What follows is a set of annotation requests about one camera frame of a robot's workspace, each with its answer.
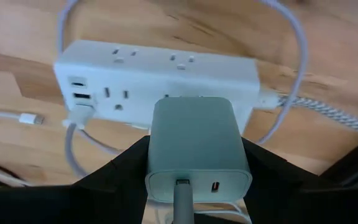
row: wooden surface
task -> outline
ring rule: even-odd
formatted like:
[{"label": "wooden surface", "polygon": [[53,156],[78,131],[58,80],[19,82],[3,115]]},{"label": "wooden surface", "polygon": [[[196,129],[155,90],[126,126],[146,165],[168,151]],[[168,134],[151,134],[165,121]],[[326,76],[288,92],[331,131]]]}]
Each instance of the wooden surface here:
[{"label": "wooden surface", "polygon": [[[309,40],[310,64],[300,95],[358,115],[358,1],[282,2],[300,18]],[[46,116],[42,126],[0,119],[0,164],[37,184],[76,180],[63,156],[65,109],[51,68],[64,3],[0,0],[0,109]],[[254,0],[80,0],[67,25],[67,44],[75,39],[257,58],[263,86],[282,93],[289,91],[298,63],[288,22]],[[255,111],[244,136],[261,137],[277,112]],[[121,149],[146,134],[107,121],[91,121],[87,130]],[[354,131],[292,109],[263,147],[320,174],[356,145]],[[89,171],[112,159],[79,136],[75,154]]]}]

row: white and gray braided cord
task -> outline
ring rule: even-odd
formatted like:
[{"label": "white and gray braided cord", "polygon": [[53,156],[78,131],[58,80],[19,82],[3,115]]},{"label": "white and gray braided cord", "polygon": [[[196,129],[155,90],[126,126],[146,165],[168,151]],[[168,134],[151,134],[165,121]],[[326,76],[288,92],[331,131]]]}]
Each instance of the white and gray braided cord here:
[{"label": "white and gray braided cord", "polygon": [[[286,102],[286,100],[287,100],[287,96],[281,96],[279,101],[279,106],[283,105],[284,102]],[[301,106],[304,108],[314,110],[322,115],[327,116],[328,118],[331,118],[343,125],[346,125],[349,128],[358,131],[358,118],[349,115],[342,110],[333,108],[321,101],[298,96],[293,100],[292,106]]]}]

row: charger usb-a port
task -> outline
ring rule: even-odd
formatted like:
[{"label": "charger usb-a port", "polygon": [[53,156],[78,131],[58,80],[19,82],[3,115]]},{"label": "charger usb-a port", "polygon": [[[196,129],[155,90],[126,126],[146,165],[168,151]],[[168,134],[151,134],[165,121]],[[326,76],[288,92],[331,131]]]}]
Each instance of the charger usb-a port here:
[{"label": "charger usb-a port", "polygon": [[90,99],[91,95],[88,94],[81,94],[81,93],[73,93],[74,98],[80,98],[80,99]]}]

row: gray charger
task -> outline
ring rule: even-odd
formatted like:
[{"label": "gray charger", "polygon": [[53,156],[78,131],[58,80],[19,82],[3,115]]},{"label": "gray charger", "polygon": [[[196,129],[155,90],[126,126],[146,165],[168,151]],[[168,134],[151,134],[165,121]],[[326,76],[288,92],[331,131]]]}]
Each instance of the gray charger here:
[{"label": "gray charger", "polygon": [[242,198],[252,176],[230,101],[217,97],[158,101],[148,170],[147,191],[158,202],[172,203],[177,183],[190,185],[194,202]]}]

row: power strip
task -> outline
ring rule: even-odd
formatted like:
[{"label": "power strip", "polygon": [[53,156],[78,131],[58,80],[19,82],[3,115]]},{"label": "power strip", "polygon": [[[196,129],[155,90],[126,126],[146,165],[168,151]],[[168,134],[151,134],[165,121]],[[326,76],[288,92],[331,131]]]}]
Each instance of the power strip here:
[{"label": "power strip", "polygon": [[54,70],[68,110],[89,105],[94,118],[146,128],[161,98],[217,96],[232,103],[242,133],[261,101],[255,61],[243,57],[77,40]]}]

